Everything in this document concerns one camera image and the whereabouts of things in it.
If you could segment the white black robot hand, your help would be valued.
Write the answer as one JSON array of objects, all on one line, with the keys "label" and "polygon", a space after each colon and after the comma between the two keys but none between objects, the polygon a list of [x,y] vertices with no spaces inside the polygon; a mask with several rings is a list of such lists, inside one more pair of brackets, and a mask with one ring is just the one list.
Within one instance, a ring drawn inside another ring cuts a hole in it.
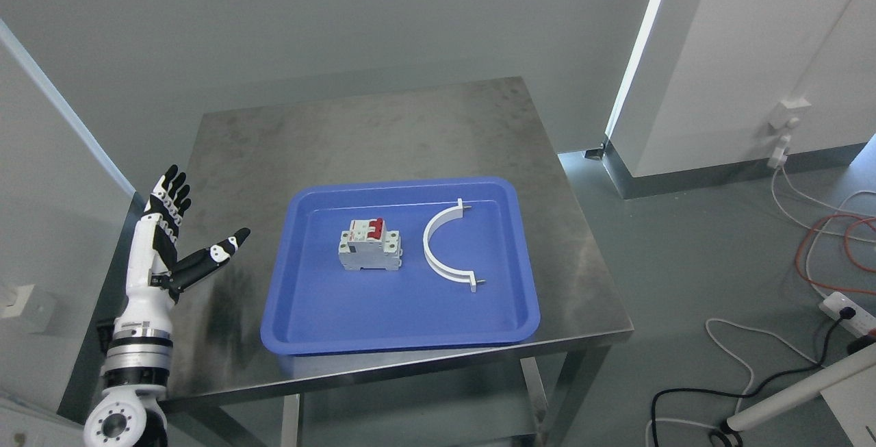
[{"label": "white black robot hand", "polygon": [[250,229],[238,229],[231,237],[179,257],[177,242],[185,213],[191,207],[187,175],[172,164],[157,180],[135,225],[129,254],[126,288],[153,288],[172,303],[199,281],[228,265]]}]

